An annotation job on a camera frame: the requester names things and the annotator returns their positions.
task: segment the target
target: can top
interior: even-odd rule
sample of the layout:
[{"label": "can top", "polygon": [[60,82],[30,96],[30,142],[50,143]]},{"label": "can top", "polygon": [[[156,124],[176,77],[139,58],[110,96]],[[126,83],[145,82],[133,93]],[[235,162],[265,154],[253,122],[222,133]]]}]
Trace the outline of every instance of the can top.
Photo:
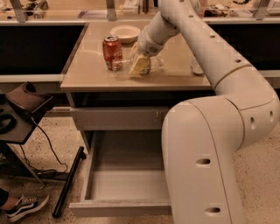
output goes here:
[{"label": "can top", "polygon": [[104,40],[107,42],[114,42],[117,41],[119,38],[116,35],[107,35],[105,36]]}]

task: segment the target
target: white bowl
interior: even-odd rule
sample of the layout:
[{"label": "white bowl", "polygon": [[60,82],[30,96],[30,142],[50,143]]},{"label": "white bowl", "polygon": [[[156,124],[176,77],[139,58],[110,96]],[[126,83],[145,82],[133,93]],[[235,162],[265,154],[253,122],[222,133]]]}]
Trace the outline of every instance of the white bowl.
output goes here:
[{"label": "white bowl", "polygon": [[140,33],[140,29],[133,25],[118,25],[114,27],[110,34],[118,36],[122,44],[130,44],[135,41]]}]

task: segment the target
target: pant leg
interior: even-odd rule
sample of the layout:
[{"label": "pant leg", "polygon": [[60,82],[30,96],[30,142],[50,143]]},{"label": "pant leg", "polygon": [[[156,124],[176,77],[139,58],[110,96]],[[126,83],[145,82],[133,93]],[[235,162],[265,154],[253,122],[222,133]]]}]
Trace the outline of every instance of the pant leg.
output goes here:
[{"label": "pant leg", "polygon": [[9,193],[0,188],[0,207],[2,207],[8,200]]}]

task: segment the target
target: shoe sole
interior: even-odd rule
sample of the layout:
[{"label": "shoe sole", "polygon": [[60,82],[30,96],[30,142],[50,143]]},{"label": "shoe sole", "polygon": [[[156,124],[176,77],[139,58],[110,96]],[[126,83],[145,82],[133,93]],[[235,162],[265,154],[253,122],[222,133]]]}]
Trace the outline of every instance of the shoe sole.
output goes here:
[{"label": "shoe sole", "polygon": [[46,205],[46,203],[48,202],[49,198],[50,198],[50,196],[47,195],[46,198],[44,199],[44,201],[40,205],[34,207],[33,209],[30,209],[30,210],[27,210],[27,211],[25,211],[23,213],[20,213],[19,215],[15,216],[15,217],[9,218],[9,221],[10,222],[15,222],[15,221],[18,221],[21,218],[25,217],[27,214],[31,214],[31,213],[37,212],[38,210],[40,210],[42,207],[44,207]]}]

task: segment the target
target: person's foot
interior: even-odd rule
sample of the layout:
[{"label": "person's foot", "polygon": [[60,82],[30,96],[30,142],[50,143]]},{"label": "person's foot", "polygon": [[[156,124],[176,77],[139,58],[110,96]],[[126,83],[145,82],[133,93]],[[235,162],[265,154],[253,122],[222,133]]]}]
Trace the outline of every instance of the person's foot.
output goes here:
[{"label": "person's foot", "polygon": [[46,202],[49,200],[49,195],[47,195],[42,201],[39,201],[37,197],[22,196],[18,199],[15,208],[10,211],[5,211],[10,222],[18,221],[27,214],[35,213],[40,210]]}]

